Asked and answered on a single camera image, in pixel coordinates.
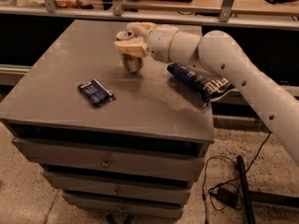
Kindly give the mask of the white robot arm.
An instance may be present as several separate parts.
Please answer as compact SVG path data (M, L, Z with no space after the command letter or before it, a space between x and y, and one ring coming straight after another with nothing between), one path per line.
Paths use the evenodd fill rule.
M230 35L216 30L200 36L151 22L130 22L127 29L134 36L115 42L119 52L226 78L299 164L299 101L261 72Z

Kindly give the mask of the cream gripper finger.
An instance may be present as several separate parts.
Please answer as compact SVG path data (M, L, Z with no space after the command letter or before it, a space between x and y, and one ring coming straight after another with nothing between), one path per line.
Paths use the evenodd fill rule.
M144 58L149 55L150 49L142 37L116 41L115 46L122 54L128 54L138 58Z
M157 28L157 25L153 22L130 22L126 28L134 31L137 37L147 39L150 33Z

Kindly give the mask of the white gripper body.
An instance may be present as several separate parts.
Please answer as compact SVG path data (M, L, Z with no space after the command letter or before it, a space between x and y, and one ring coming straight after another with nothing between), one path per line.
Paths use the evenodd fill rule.
M179 31L176 26L161 25L154 28L148 35L146 43L149 55L158 62L169 63L169 50L175 34Z

